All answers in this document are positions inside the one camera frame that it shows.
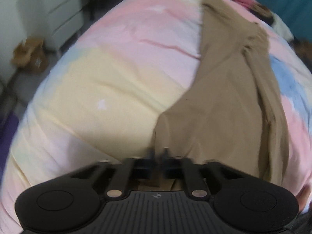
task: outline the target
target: tan trousers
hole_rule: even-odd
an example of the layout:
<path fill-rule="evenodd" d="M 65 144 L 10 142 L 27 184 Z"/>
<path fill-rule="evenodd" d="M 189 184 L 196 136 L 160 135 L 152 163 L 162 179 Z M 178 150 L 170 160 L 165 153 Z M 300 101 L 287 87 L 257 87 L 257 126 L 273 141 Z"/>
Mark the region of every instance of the tan trousers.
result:
<path fill-rule="evenodd" d="M 203 0 L 201 62 L 191 88 L 159 117 L 152 146 L 216 159 L 282 183 L 289 142 L 266 32 L 221 0 Z"/>

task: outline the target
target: black device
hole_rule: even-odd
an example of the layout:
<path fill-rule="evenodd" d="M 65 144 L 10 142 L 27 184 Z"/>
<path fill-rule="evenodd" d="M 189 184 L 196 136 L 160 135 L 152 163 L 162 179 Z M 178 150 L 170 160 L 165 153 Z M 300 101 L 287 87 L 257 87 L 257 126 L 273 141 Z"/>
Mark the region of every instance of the black device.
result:
<path fill-rule="evenodd" d="M 161 172 L 182 191 L 138 191 Z M 122 164 L 97 162 L 24 191 L 24 234 L 291 234 L 299 206 L 286 189 L 219 162 L 198 165 L 165 151 Z"/>

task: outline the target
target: cardboard box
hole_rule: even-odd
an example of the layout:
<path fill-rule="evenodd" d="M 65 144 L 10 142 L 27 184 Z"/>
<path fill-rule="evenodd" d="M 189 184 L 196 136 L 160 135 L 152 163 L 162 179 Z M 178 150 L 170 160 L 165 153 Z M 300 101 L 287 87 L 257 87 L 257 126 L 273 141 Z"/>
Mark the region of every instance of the cardboard box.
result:
<path fill-rule="evenodd" d="M 12 64 L 26 72 L 42 73 L 49 65 L 43 51 L 43 42 L 40 38 L 27 38 L 24 45 L 21 42 L 14 49 Z"/>

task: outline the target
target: bed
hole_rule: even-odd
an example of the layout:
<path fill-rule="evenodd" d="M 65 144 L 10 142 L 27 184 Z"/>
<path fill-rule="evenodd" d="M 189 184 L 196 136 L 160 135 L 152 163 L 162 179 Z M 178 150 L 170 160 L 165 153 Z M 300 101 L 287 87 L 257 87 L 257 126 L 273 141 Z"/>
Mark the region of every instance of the bed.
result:
<path fill-rule="evenodd" d="M 268 25 L 224 1 L 268 34 L 289 130 L 282 186 L 298 195 L 312 185 L 312 75 Z M 1 187 L 1 233 L 21 232 L 14 202 L 30 186 L 99 159 L 144 155 L 158 116 L 195 76 L 200 2 L 125 0 L 68 50 L 38 88 L 13 140 Z"/>

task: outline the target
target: white cabinet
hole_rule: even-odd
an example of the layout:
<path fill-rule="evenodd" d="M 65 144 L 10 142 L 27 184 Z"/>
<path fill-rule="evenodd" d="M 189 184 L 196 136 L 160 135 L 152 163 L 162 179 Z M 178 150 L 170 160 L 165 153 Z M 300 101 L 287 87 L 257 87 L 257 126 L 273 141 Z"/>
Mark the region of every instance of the white cabinet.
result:
<path fill-rule="evenodd" d="M 18 0 L 27 36 L 40 36 L 49 50 L 60 47 L 84 24 L 82 0 Z"/>

